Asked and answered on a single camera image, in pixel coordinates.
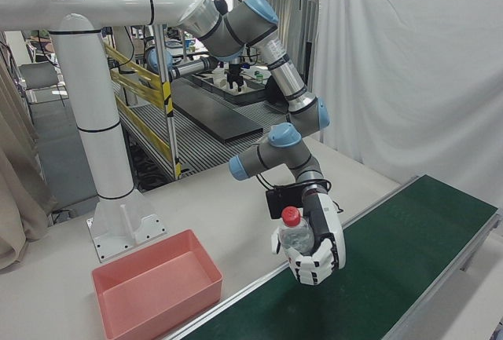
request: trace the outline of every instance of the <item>table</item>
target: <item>table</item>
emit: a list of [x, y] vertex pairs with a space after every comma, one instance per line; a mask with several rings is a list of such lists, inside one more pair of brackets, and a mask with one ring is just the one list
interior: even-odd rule
[[[332, 181], [331, 196], [344, 209], [343, 222], [398, 187], [310, 138], [306, 143]], [[276, 184], [292, 181], [284, 166], [265, 176]], [[187, 228], [196, 233], [224, 275], [222, 299], [284, 262], [283, 256], [270, 253], [270, 234], [277, 223], [269, 219], [263, 188], [255, 179], [235, 181], [226, 165], [145, 196], [169, 236]], [[104, 338], [90, 276], [100, 265], [86, 226], [91, 215], [53, 226], [46, 237], [30, 244], [19, 265], [0, 271], [1, 338]], [[491, 234], [468, 272], [457, 272], [437, 294], [441, 299], [435, 296], [414, 328], [419, 335], [410, 338], [484, 338], [480, 335], [492, 332], [503, 316], [502, 276], [503, 240]]]

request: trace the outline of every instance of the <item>blue joint cap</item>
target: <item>blue joint cap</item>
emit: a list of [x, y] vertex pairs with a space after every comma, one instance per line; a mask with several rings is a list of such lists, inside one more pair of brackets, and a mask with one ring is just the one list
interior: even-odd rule
[[277, 18], [277, 14], [274, 12], [273, 7], [269, 2], [267, 2], [267, 0], [244, 0], [243, 2], [248, 5], [248, 8], [259, 14], [264, 20], [267, 20], [272, 24], [278, 23], [279, 19]]
[[[172, 55], [165, 51], [164, 60], [166, 60], [166, 65], [168, 69], [173, 67], [173, 57]], [[154, 73], [159, 74], [159, 63], [157, 62], [157, 52], [155, 48], [152, 48], [147, 56], [147, 64], [154, 70]]]
[[248, 173], [244, 169], [237, 155], [229, 160], [229, 171], [238, 181], [243, 181], [244, 179], [249, 178]]
[[241, 56], [241, 54], [243, 53], [243, 49], [244, 49], [244, 46], [243, 46], [243, 48], [241, 48], [239, 51], [237, 51], [234, 55], [225, 56], [225, 57], [218, 57], [218, 56], [215, 56], [215, 58], [216, 58], [217, 60], [223, 61], [224, 63], [229, 63], [229, 62], [231, 62], [232, 60], [234, 60], [236, 57]]
[[269, 144], [275, 148], [290, 148], [302, 140], [302, 136], [290, 122], [273, 126], [268, 138]]
[[326, 128], [330, 124], [329, 112], [325, 106], [325, 102], [318, 98], [318, 123], [320, 126], [320, 130]]

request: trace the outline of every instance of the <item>red bottle cap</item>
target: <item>red bottle cap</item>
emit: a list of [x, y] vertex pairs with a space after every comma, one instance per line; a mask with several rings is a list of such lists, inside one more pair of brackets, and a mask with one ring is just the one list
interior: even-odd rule
[[289, 228], [293, 228], [300, 223], [300, 212], [296, 207], [286, 207], [281, 212], [283, 222]]

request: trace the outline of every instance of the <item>green conveyor belt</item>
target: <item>green conveyor belt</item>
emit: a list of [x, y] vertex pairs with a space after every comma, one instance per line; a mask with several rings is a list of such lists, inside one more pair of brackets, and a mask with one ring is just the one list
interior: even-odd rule
[[496, 209], [423, 176], [344, 230], [345, 269], [317, 287], [287, 269], [187, 338], [382, 338]]

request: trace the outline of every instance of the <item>yellow black safety rail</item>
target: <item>yellow black safety rail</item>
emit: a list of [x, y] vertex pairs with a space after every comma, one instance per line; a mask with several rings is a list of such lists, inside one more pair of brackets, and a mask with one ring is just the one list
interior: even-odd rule
[[112, 48], [110, 45], [105, 43], [105, 51], [106, 53], [114, 60], [119, 61], [122, 66], [128, 67], [129, 69], [133, 69], [138, 73], [139, 77], [142, 77], [146, 82], [149, 83], [151, 87], [160, 91], [160, 78], [157, 74], [148, 71], [142, 66], [130, 61], [127, 57], [121, 54], [117, 49]]
[[125, 75], [121, 75], [117, 71], [110, 71], [110, 76], [112, 77], [113, 81], [125, 87], [130, 92], [145, 99], [147, 102], [153, 104], [158, 109], [164, 110], [164, 98], [160, 90], [142, 85], [138, 81], [134, 81]]
[[[173, 102], [171, 100], [171, 87], [169, 82], [161, 84], [160, 77], [152, 73], [140, 65], [129, 61], [127, 57], [105, 44], [106, 53], [114, 60], [119, 61], [123, 66], [136, 71], [138, 77], [149, 83], [149, 86], [143, 85], [138, 81], [129, 79], [127, 75], [121, 75], [117, 71], [110, 71], [112, 80], [119, 83], [122, 87], [130, 92], [145, 99], [149, 103], [164, 110], [166, 114], [173, 114]], [[145, 122], [140, 119], [134, 112], [131, 111], [117, 96], [117, 107], [119, 110], [141, 131], [141, 133], [151, 142], [152, 145], [161, 153], [168, 161], [173, 162], [171, 157], [171, 147], [164, 142]], [[182, 174], [182, 165], [179, 161], [175, 164], [174, 175], [178, 178]]]
[[131, 111], [129, 107], [116, 95], [117, 108], [121, 111], [150, 141], [150, 143], [157, 149], [157, 151], [171, 162], [171, 148], [166, 144], [156, 132], [141, 120], [138, 115]]

